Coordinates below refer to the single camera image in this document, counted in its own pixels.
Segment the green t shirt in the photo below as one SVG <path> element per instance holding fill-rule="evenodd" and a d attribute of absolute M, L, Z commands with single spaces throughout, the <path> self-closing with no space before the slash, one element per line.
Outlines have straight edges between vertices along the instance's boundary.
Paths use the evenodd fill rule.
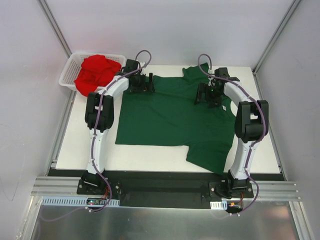
<path fill-rule="evenodd" d="M 198 85 L 207 83 L 209 66 L 182 69 L 181 77 L 155 75 L 155 92 L 122 95 L 117 145 L 187 146 L 186 161 L 221 175 L 235 136 L 231 99 L 219 107 L 195 104 Z"/>

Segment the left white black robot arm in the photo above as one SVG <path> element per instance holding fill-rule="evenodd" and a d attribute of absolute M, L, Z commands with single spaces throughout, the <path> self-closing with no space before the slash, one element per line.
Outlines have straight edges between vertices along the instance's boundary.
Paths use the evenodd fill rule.
<path fill-rule="evenodd" d="M 136 59 L 128 59 L 125 66 L 115 74 L 110 83 L 97 92 L 90 92 L 86 100 L 84 120 L 89 129 L 90 152 L 86 171 L 92 175 L 102 174 L 105 170 L 104 161 L 107 159 L 103 147 L 107 135 L 115 119 L 115 100 L 126 90 L 136 92 L 153 92 L 151 81 L 146 81 L 142 73 L 150 61 L 145 63 Z"/>

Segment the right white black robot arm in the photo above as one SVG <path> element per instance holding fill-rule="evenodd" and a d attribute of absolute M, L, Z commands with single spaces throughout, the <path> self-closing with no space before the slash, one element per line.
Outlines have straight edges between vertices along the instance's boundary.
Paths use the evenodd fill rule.
<path fill-rule="evenodd" d="M 269 130 L 269 103 L 254 99 L 241 85 L 237 77 L 231 77 L 226 67 L 200 70 L 208 76 L 208 83 L 198 85 L 195 104 L 202 100 L 210 108 L 222 106 L 222 98 L 228 97 L 237 106 L 234 132 L 238 144 L 234 162 L 229 170 L 232 181 L 225 184 L 225 193 L 232 198 L 243 191 L 239 181 L 250 178 L 254 153 Z"/>

